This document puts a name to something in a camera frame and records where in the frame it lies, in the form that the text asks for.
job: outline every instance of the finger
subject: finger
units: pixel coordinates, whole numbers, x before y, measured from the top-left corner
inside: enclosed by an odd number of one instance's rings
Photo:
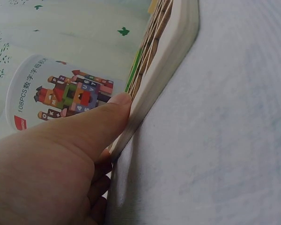
[[[123,132],[130,107],[130,95],[122,93],[88,112],[44,123],[48,134],[40,130],[43,136],[68,147],[74,146],[96,162],[103,150]]]
[[[104,224],[107,200],[100,197],[90,211],[90,217],[99,225]]]
[[[101,153],[100,157],[95,162],[95,164],[101,164],[101,163],[104,163],[106,161],[111,161],[111,154],[108,151],[108,149],[104,149],[104,151]]]
[[[95,165],[95,172],[92,179],[92,183],[96,182],[98,179],[108,174],[111,170],[112,170],[112,164],[110,161]]]
[[[111,180],[107,176],[103,176],[90,186],[88,197],[91,206],[108,191],[110,184]]]

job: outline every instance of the red block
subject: red block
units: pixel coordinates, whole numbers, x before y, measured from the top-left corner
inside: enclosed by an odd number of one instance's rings
[[[84,106],[88,106],[89,105],[89,100],[90,100],[90,92],[84,91],[83,94],[82,94],[82,98],[81,98],[80,104],[84,105]]]
[[[100,85],[100,91],[101,92],[105,92],[107,94],[112,94],[112,88]]]
[[[113,89],[113,83],[107,82],[104,86]]]
[[[80,74],[80,70],[73,70],[72,73],[73,73],[75,76],[77,76],[77,75]]]

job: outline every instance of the colorful block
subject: colorful block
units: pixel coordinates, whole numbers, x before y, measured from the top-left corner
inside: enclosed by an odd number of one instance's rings
[[[39,112],[39,113],[37,114],[37,117],[38,117],[39,119],[41,119],[41,120],[45,120],[45,121],[48,120],[48,115],[47,115],[45,112]]]
[[[58,81],[58,78],[57,78],[57,77],[50,76],[50,77],[48,78],[48,82],[49,82],[49,83],[57,84],[57,81]]]
[[[55,111],[53,109],[48,109],[48,114],[47,115],[48,115],[48,117],[55,118],[55,119],[61,117],[60,112]]]
[[[112,81],[107,81],[107,83],[104,85],[106,87],[112,88],[113,89],[113,82]]]
[[[77,104],[76,109],[75,109],[75,111],[78,113],[83,113],[83,112],[86,112],[89,110],[91,110],[91,108],[84,106],[84,105],[80,105],[80,104]]]
[[[89,91],[84,91],[82,93],[80,104],[84,105],[84,106],[88,106],[90,98],[91,98],[90,92]]]
[[[81,104],[81,100],[80,100],[79,96],[82,95],[84,92],[85,92],[84,90],[77,88],[76,92],[75,92],[75,96],[73,98],[73,102]]]
[[[64,81],[65,83],[71,83],[71,79],[70,78],[68,78],[68,77],[66,77],[66,79],[65,79],[65,81]]]
[[[66,77],[65,76],[59,76],[58,80],[64,82],[66,80]]]
[[[56,107],[57,103],[58,103],[57,98],[55,97],[55,95],[52,95],[52,97],[51,97],[51,105]]]
[[[107,94],[112,94],[112,88],[106,87],[104,85],[100,85],[100,91]]]

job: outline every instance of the wooden block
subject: wooden block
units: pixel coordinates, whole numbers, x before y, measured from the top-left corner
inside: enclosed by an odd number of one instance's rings
[[[45,120],[45,121],[48,120],[48,115],[47,115],[45,112],[39,112],[39,113],[37,114],[37,117],[38,117],[39,119],[41,119],[41,120]]]
[[[61,112],[60,112],[61,117],[66,117],[67,116],[67,111],[68,111],[67,108],[61,110]]]
[[[113,89],[113,81],[107,81],[107,83],[104,86]]]
[[[65,79],[64,82],[65,82],[65,83],[71,83],[71,78],[66,77],[66,79]]]
[[[84,106],[88,106],[90,98],[91,98],[90,92],[89,91],[84,91],[82,93],[80,104],[84,105]]]
[[[100,85],[100,91],[107,94],[112,94],[112,88],[106,87],[104,85]]]
[[[73,98],[73,102],[81,104],[81,100],[79,99],[79,96],[84,93],[84,90],[77,88],[75,92],[75,96]]]
[[[101,102],[108,102],[111,97],[107,95],[103,95],[101,93],[98,94],[98,100]]]
[[[80,74],[80,70],[72,70],[72,73],[73,73],[75,76],[77,76],[77,75]]]
[[[82,87],[82,83],[77,83],[77,88],[80,88],[81,89],[81,87]]]
[[[65,76],[59,76],[58,80],[61,81],[61,82],[65,82],[66,77]]]
[[[52,105],[53,107],[56,107],[56,106],[57,106],[57,103],[58,103],[58,100],[57,100],[56,96],[55,96],[55,95],[52,95],[52,97],[51,97],[51,105]]]
[[[84,106],[84,105],[80,105],[80,104],[77,104],[76,106],[76,112],[78,113],[83,113],[83,112],[86,112],[86,111],[89,111],[91,110],[92,108],[88,107],[88,106]]]
[[[70,109],[71,111],[75,111],[75,110],[76,110],[76,105],[77,105],[77,104],[76,104],[75,102],[73,102],[73,103],[71,104],[71,106],[70,106],[69,109]]]
[[[55,110],[53,110],[53,109],[48,109],[48,114],[47,114],[47,115],[48,115],[48,117],[55,118],[55,119],[61,117],[60,112],[55,111]]]
[[[57,77],[50,76],[50,77],[48,78],[48,82],[49,82],[49,83],[57,84],[57,81],[58,81],[58,78],[57,78]]]

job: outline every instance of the number block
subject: number block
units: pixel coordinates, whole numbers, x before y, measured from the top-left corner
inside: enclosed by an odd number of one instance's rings
[[[83,112],[86,112],[89,110],[91,110],[91,108],[89,108],[88,106],[81,105],[81,104],[77,104],[76,109],[75,109],[75,111],[78,113],[83,113]]]

